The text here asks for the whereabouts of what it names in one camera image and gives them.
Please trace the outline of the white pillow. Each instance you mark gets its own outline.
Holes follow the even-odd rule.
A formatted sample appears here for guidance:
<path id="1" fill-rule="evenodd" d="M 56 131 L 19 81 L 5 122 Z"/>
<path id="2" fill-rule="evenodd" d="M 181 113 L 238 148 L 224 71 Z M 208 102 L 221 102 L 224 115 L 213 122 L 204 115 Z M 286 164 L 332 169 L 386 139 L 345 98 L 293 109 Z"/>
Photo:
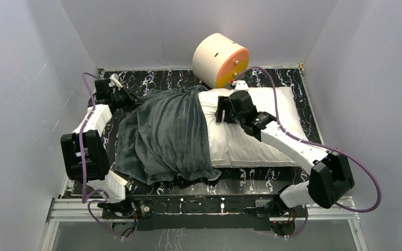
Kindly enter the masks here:
<path id="1" fill-rule="evenodd" d="M 212 166 L 214 168 L 296 166 L 293 160 L 279 150 L 247 135 L 239 125 L 216 121 L 218 98 L 228 97 L 232 92 L 229 89 L 217 88 L 198 94 L 208 128 Z M 250 87 L 248 92 L 258 111 L 279 115 L 284 128 L 299 138 L 305 137 L 290 88 Z"/>

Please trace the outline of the grey plush pillowcase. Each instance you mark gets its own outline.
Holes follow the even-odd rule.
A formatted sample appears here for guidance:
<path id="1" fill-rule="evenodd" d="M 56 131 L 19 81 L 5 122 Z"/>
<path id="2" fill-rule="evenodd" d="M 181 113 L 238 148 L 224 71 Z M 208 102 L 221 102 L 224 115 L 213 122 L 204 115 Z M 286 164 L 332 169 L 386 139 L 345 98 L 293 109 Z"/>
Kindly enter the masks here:
<path id="1" fill-rule="evenodd" d="M 216 180 L 208 127 L 198 95 L 202 85 L 151 89 L 119 124 L 114 170 L 144 184 L 182 178 Z"/>

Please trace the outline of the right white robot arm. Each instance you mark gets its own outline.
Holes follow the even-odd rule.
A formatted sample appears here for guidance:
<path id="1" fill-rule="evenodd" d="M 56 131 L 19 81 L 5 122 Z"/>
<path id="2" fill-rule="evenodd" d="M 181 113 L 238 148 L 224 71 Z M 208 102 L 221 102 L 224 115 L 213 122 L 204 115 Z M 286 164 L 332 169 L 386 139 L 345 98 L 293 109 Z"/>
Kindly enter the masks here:
<path id="1" fill-rule="evenodd" d="M 280 216 L 306 204 L 328 209 L 355 185 L 347 157 L 291 138 L 277 117 L 257 110 L 245 90 L 218 98 L 216 121 L 238 124 L 247 135 L 278 149 L 309 174 L 308 181 L 287 185 L 274 196 L 274 211 Z"/>

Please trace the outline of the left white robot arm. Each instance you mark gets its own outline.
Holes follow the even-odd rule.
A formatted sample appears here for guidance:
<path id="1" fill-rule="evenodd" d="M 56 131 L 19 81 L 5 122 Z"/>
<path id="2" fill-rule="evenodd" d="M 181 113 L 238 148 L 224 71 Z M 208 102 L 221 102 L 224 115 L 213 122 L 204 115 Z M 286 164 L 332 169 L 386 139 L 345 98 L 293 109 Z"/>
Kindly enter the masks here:
<path id="1" fill-rule="evenodd" d="M 98 193 L 105 203 L 116 204 L 115 211 L 121 217 L 128 218 L 135 212 L 135 203 L 126 198 L 127 181 L 110 169 L 102 134 L 117 109 L 134 107 L 139 98 L 117 74 L 97 79 L 94 84 L 82 122 L 60 139 L 66 174 L 82 184 L 85 201 Z"/>

